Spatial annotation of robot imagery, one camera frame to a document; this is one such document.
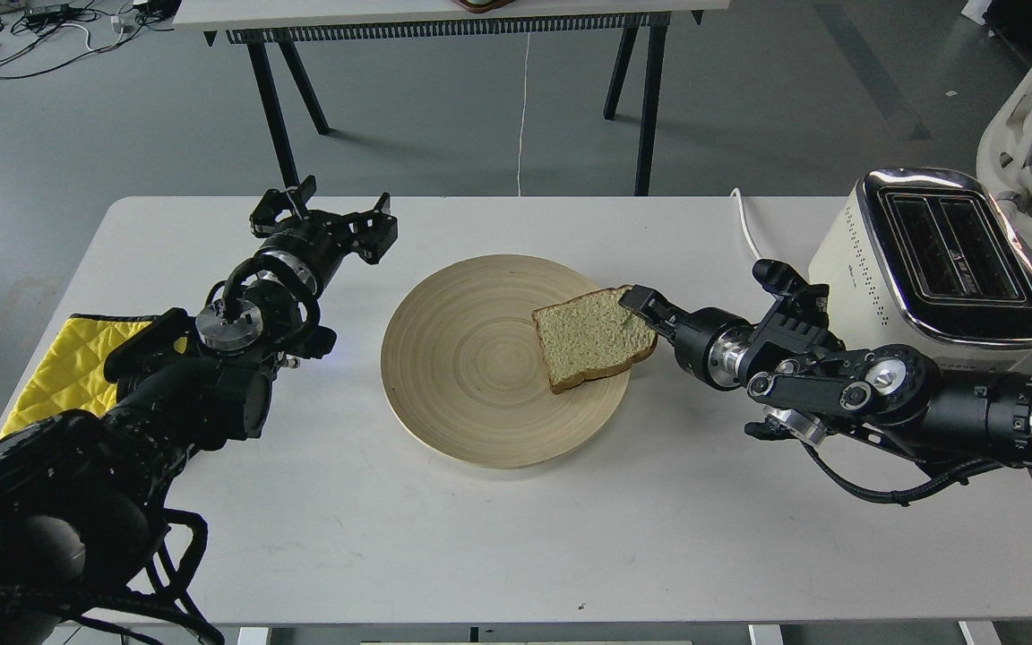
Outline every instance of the white table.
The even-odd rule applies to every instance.
[[[603,107],[603,118],[610,121],[619,104],[636,33],[647,26],[647,70],[635,169],[635,195],[647,195],[671,12],[689,9],[696,12],[696,21],[699,21],[705,9],[725,9],[729,4],[730,0],[519,0],[486,13],[472,13],[453,0],[267,0],[265,3],[185,0],[173,24],[178,29],[204,31],[212,45],[219,30],[226,30],[226,40],[247,45],[286,187],[300,184],[302,176],[295,166],[265,44],[278,44],[282,50],[313,126],[319,134],[327,135],[332,128],[304,72],[295,49],[297,41],[622,29]]]
[[[255,197],[130,197],[106,214],[44,348],[72,312],[196,310],[254,253]],[[765,253],[804,266],[843,197],[749,199]],[[372,197],[328,197],[348,213]],[[757,319],[725,197],[397,197],[398,240],[349,258],[322,299],[331,355],[284,370],[261,440],[196,458],[168,504],[208,519],[192,586],[214,623],[574,623],[1032,617],[1032,485],[980,475],[909,509],[849,497],[796,442],[743,433],[759,408],[676,367],[632,372],[588,445],[521,471],[462,464],[393,417],[380,343],[427,275],[487,254],[642,283],[684,309]],[[36,352],[33,370],[42,351]],[[823,453],[851,481],[901,487],[912,466],[851,440]]]

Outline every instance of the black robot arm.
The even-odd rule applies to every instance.
[[[343,258],[376,264],[397,237],[388,194],[369,212],[336,215],[309,208],[313,192],[312,176],[266,192],[250,217],[261,248],[197,317],[171,309],[111,352],[114,409],[70,410],[0,441],[0,644],[39,644],[65,619],[156,642],[82,615],[92,608],[224,642],[186,591],[205,522],[166,509],[169,485],[197,452],[261,436],[278,370],[336,341],[316,301]],[[171,526],[192,535],[176,562]],[[142,569],[152,593],[127,587]]]
[[[906,506],[1001,465],[1032,469],[1032,375],[943,370],[901,344],[846,350],[827,328],[826,285],[808,285],[781,261],[757,261],[752,273],[775,296],[757,325],[714,308],[688,314],[642,286],[620,305],[672,343],[683,370],[765,405],[746,433],[798,438],[857,497]],[[898,491],[853,485],[815,451],[835,433],[908,458],[930,480]]]

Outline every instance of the yellow oven mitt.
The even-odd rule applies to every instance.
[[[18,395],[0,438],[65,410],[85,410],[101,417],[114,408],[119,386],[102,376],[105,357],[156,318],[71,316]]]

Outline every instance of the concrete floor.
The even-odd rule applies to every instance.
[[[844,195],[883,165],[974,171],[978,138],[1025,72],[962,3],[736,0],[676,15],[653,195]],[[99,8],[116,10],[118,0]],[[109,26],[92,26],[106,44]],[[66,30],[3,72],[83,51]],[[600,118],[618,34],[321,42],[300,53],[336,134],[321,138],[275,65],[290,138],[322,195],[512,195],[528,47],[524,195],[627,195],[643,41],[619,118]],[[280,184],[245,49],[147,33],[58,72],[0,82],[0,413],[106,208],[127,195],[259,195]],[[246,214],[226,214],[240,220]],[[114,276],[122,289],[122,275]],[[495,625],[485,641],[745,642],[742,625]],[[60,628],[62,642],[72,628]],[[999,625],[1032,642],[1032,623]],[[167,642],[185,634],[159,633]],[[466,640],[466,628],[296,630],[276,642]],[[800,625],[794,644],[962,642],[954,623]],[[74,645],[116,642],[83,630]]]

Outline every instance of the bread crust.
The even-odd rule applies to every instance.
[[[595,291],[589,291],[589,293],[576,296],[573,299],[569,299],[569,301],[557,302],[557,304],[550,304],[548,307],[541,307],[540,309],[533,311],[533,326],[536,328],[536,337],[537,337],[537,343],[540,343],[541,355],[547,356],[548,348],[544,346],[544,336],[540,333],[540,319],[537,317],[538,312],[549,309],[556,309],[559,307],[566,307],[568,304],[571,304],[571,302],[579,301],[579,299],[582,298],[588,298],[596,294],[605,293],[605,291],[618,291],[619,289],[624,289],[625,287],[631,287],[631,285],[621,285],[619,287],[609,287],[609,289],[598,289]],[[548,389],[550,389],[552,393],[561,393],[567,390],[573,389],[574,387],[577,387],[577,385],[579,384],[584,384],[587,381],[607,379],[607,377],[614,377],[615,375],[619,375],[619,373],[631,370],[632,364],[639,363],[644,358],[648,358],[648,356],[651,356],[651,352],[655,351],[656,342],[658,342],[658,335],[652,334],[650,346],[636,352],[632,356],[627,356],[627,359],[623,360],[623,362],[615,363],[613,364],[613,366],[610,367],[593,368],[592,370],[579,372],[577,373],[577,375],[572,375],[571,377],[567,377],[567,379],[561,381],[553,381],[552,370],[548,368]]]

